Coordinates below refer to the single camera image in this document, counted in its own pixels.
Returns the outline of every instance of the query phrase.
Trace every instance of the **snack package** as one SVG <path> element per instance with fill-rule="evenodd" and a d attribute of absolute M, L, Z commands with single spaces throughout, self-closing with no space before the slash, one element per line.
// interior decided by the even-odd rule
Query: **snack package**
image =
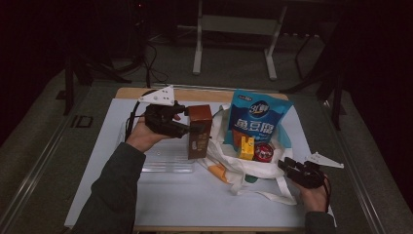
<path fill-rule="evenodd" d="M 291 105 L 289 100 L 235 90 L 224 143 L 232 144 L 236 151 L 242 137 L 253 137 L 255 144 L 269 143 Z"/>

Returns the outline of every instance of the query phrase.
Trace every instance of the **person's right hand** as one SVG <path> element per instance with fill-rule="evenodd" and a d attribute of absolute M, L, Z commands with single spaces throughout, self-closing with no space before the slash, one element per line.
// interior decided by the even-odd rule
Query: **person's right hand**
<path fill-rule="evenodd" d="M 329 189 L 329 181 L 324 179 L 327 188 Z M 318 188 L 305 188 L 300 184 L 292 181 L 292 183 L 300 190 L 300 197 L 304 202 L 304 207 L 307 212 L 325 212 L 327 211 L 327 193 L 323 186 Z"/>

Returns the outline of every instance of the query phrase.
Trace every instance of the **person's left hand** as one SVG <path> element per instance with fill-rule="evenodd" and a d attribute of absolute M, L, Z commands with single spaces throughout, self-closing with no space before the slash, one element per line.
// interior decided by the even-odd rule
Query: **person's left hand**
<path fill-rule="evenodd" d="M 175 115 L 173 119 L 180 120 L 180 117 Z M 170 138 L 170 136 L 155 134 L 145 125 L 145 117 L 140 117 L 126 143 L 144 153 L 154 144 L 166 138 Z"/>

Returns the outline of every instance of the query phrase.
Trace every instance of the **hand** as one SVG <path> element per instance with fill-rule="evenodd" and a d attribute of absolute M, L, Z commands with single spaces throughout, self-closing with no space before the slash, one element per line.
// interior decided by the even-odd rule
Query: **hand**
<path fill-rule="evenodd" d="M 173 119 L 180 120 L 180 117 L 175 115 Z M 145 117 L 140 117 L 126 143 L 144 153 L 154 144 L 166 138 L 170 138 L 170 136 L 155 134 L 145 125 Z"/>
<path fill-rule="evenodd" d="M 329 181 L 324 179 L 327 188 L 329 189 Z M 307 212 L 326 212 L 328 204 L 328 196 L 323 186 L 318 188 L 305 188 L 300 184 L 292 181 L 292 183 L 300 190 L 300 197 L 304 202 L 304 207 Z"/>

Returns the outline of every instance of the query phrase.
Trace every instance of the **white triangular bracket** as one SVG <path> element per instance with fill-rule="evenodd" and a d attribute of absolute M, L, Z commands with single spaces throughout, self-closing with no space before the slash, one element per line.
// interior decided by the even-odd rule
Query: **white triangular bracket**
<path fill-rule="evenodd" d="M 332 161 L 331 159 L 320 155 L 318 152 L 308 156 L 307 161 L 313 162 L 318 165 L 323 165 L 323 166 L 328 166 L 328 167 L 333 167 L 333 168 L 342 168 L 342 169 L 344 168 L 344 164 L 336 163 Z"/>
<path fill-rule="evenodd" d="M 142 103 L 173 106 L 175 102 L 173 86 L 168 86 L 154 93 L 142 96 L 139 98 L 139 101 Z"/>

